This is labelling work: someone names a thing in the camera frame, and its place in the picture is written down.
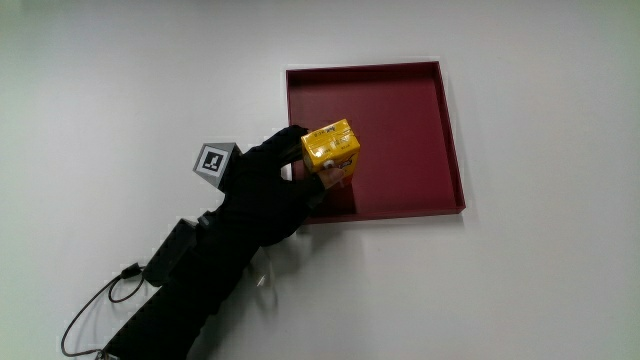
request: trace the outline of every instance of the yellow box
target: yellow box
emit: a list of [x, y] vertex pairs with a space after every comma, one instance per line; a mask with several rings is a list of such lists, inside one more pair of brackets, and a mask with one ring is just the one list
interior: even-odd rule
[[342, 185], [351, 182], [360, 143], [346, 119], [302, 137], [302, 156], [310, 172], [338, 167], [344, 170]]

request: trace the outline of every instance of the red tray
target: red tray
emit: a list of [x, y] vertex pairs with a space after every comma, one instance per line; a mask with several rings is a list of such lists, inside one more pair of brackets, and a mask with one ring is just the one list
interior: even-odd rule
[[[289, 124], [347, 119], [360, 142], [350, 186], [307, 223], [457, 214], [465, 208], [438, 62], [287, 71]], [[309, 176], [302, 162], [294, 179]]]

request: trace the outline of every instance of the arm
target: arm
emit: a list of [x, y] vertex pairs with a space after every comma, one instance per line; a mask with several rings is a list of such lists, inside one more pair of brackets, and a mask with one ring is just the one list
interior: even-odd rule
[[304, 134], [306, 129], [286, 128], [230, 165], [225, 200], [204, 215], [207, 225], [196, 227], [195, 248], [105, 352], [123, 360], [186, 357], [207, 317], [218, 312], [258, 248], [290, 236], [309, 215], [310, 199], [344, 175], [329, 169], [302, 182], [280, 177], [284, 163], [300, 159], [301, 154], [291, 157], [287, 149], [295, 148]]

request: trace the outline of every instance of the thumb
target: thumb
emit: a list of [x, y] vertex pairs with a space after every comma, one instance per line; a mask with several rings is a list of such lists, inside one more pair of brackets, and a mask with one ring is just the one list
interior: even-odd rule
[[324, 194], [324, 191], [337, 184], [344, 177], [344, 170], [332, 168], [322, 170], [302, 181], [293, 182], [293, 196], [307, 201], [310, 197]]
[[342, 180], [344, 177], [344, 170], [339, 168], [330, 168], [318, 172], [318, 176], [320, 177], [320, 180], [322, 180], [324, 188], [329, 189]]

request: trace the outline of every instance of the black cable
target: black cable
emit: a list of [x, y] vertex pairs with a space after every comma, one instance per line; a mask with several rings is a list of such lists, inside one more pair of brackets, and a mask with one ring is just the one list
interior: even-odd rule
[[122, 278], [118, 278], [118, 280], [116, 280], [113, 284], [111, 284], [111, 288], [109, 289], [109, 301], [111, 301], [114, 304], [117, 304], [119, 302], [123, 302], [123, 301], [129, 299], [130, 297], [132, 297], [133, 295], [135, 295], [135, 293], [137, 293], [138, 290], [140, 290], [140, 287], [142, 286], [142, 283], [144, 282], [144, 278], [141, 277], [140, 278], [140, 282], [138, 283], [138, 286], [136, 286], [136, 288], [131, 292], [131, 294], [123, 297], [122, 299], [116, 300], [116, 299], [113, 298], [113, 295], [111, 294], [111, 292], [113, 291], [113, 288], [116, 287], [116, 284], [118, 283], [118, 281], [120, 281], [120, 279], [122, 279]]
[[91, 300], [89, 300], [88, 303], [86, 303], [83, 307], [82, 310], [80, 310], [80, 312], [78, 312], [78, 314], [76, 315], [76, 317], [73, 318], [73, 320], [71, 321], [71, 323], [69, 324], [69, 326], [67, 327], [67, 330], [64, 332], [64, 335], [62, 336], [62, 341], [60, 342], [60, 348], [62, 349], [62, 353], [67, 356], [67, 357], [76, 357], [76, 356], [81, 356], [81, 355], [88, 355], [94, 352], [97, 352], [98, 354], [96, 355], [96, 359], [103, 359], [105, 357], [105, 352], [102, 349], [91, 349], [91, 350], [86, 350], [86, 351], [81, 351], [81, 352], [77, 352], [77, 353], [68, 353], [67, 350], [64, 347], [64, 342], [67, 339], [67, 335], [69, 334], [69, 330], [71, 330], [71, 327], [73, 326], [73, 324], [75, 324], [75, 322], [78, 320], [78, 318], [80, 317], [80, 315], [87, 309], [87, 307], [89, 305], [91, 305], [91, 303], [93, 303], [93, 301], [100, 295], [102, 294], [103, 291], [105, 291], [108, 287], [111, 287], [109, 289], [109, 300], [112, 303], [119, 303], [119, 302], [123, 302], [127, 299], [129, 299], [130, 297], [132, 297], [136, 292], [138, 292], [138, 290], [140, 289], [140, 287], [142, 286], [142, 283], [144, 282], [144, 278], [140, 279], [140, 283], [138, 283], [138, 286], [131, 292], [131, 294], [127, 295], [126, 297], [122, 298], [122, 299], [118, 299], [115, 300], [113, 298], [113, 296], [111, 295], [113, 288], [116, 286], [116, 284], [118, 283], [118, 281], [120, 281], [121, 279], [128, 279], [131, 277], [134, 277], [140, 273], [142, 273], [142, 269], [144, 269], [144, 266], [139, 266], [138, 263], [135, 263], [131, 266], [129, 266], [128, 268], [122, 270], [122, 272], [120, 274], [118, 274], [118, 276], [114, 277], [111, 281], [109, 281], [102, 289], [100, 289], [100, 291], [98, 291], [92, 298]]

